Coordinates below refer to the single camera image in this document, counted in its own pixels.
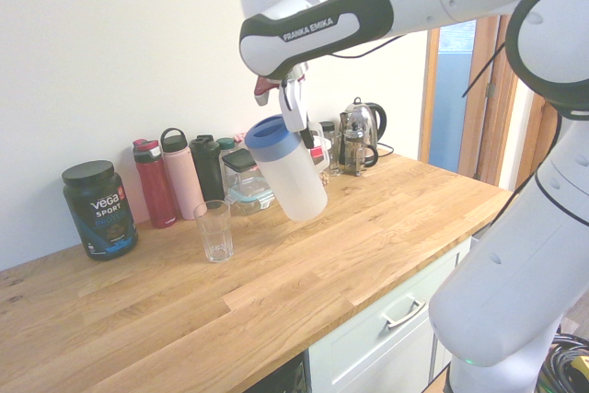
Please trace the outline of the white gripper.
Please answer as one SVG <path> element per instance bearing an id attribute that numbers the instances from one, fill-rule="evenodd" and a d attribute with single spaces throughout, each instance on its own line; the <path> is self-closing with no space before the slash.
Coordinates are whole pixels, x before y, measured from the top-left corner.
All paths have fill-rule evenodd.
<path id="1" fill-rule="evenodd" d="M 306 149 L 314 147 L 314 138 L 307 128 L 307 106 L 302 98 L 305 77 L 284 79 L 279 85 L 279 104 L 283 121 L 289 132 L 300 132 Z"/>

